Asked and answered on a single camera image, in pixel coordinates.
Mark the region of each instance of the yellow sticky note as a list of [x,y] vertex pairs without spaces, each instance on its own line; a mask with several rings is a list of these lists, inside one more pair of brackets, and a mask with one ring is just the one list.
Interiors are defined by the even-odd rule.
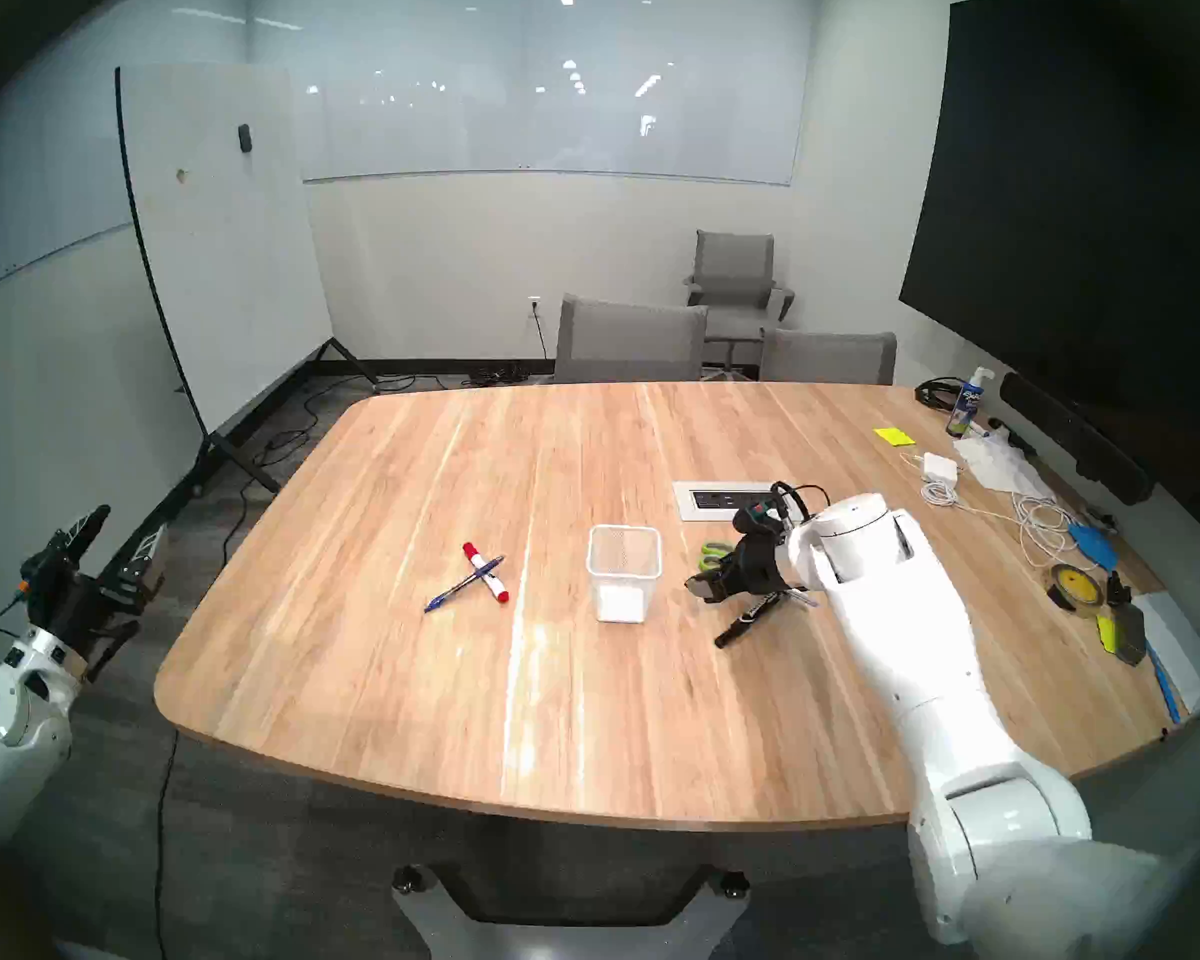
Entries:
[[882,440],[887,440],[889,446],[911,446],[911,444],[916,443],[899,430],[898,426],[886,426],[882,430],[877,430],[875,434]]
[[1116,653],[1116,624],[1105,616],[1098,616],[1098,638],[1103,650]]

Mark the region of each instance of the whiteboard cleaner bottle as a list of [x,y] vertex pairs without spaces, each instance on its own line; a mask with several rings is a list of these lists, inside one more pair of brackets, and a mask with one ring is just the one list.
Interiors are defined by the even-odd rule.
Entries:
[[983,388],[996,377],[989,367],[979,367],[974,376],[970,378],[960,389],[956,396],[956,404],[950,409],[950,419],[947,420],[947,432],[953,437],[964,437],[968,424],[974,421],[978,414],[978,403],[983,401]]

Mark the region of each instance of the chair base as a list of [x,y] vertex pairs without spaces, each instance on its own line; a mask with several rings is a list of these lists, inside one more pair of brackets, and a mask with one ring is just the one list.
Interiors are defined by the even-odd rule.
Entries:
[[730,338],[730,336],[708,336],[704,341],[706,343],[722,343],[724,344],[724,367],[713,367],[708,371],[703,371],[700,382],[750,382],[742,371],[733,366],[733,348],[739,343],[762,343],[761,340],[756,338]]

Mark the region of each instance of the wood grain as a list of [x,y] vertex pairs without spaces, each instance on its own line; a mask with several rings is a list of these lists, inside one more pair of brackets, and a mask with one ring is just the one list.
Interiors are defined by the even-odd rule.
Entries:
[[[175,726],[284,769],[480,811],[654,828],[888,822],[910,808],[884,708],[827,608],[780,606],[725,650],[749,604],[680,582],[727,523],[680,522],[673,480],[878,490],[918,517],[974,625],[1009,733],[1085,773],[1169,725],[1151,665],[1103,652],[1056,608],[1018,528],[932,508],[872,434],[950,454],[910,389],[623,384],[410,394],[337,421],[204,596],[156,679]],[[1008,497],[961,485],[982,510]],[[656,526],[648,620],[595,622],[584,566],[599,522]],[[473,586],[466,540],[510,604]],[[1128,551],[1135,592],[1160,584]]]

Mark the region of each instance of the green scissors handle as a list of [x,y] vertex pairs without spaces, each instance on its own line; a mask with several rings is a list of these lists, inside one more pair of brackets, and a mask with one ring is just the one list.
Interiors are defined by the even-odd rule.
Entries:
[[732,551],[732,546],[726,542],[718,542],[714,540],[710,542],[703,542],[702,554],[697,562],[698,571],[703,571],[704,574],[706,571],[716,570],[720,566],[720,560],[728,557]]

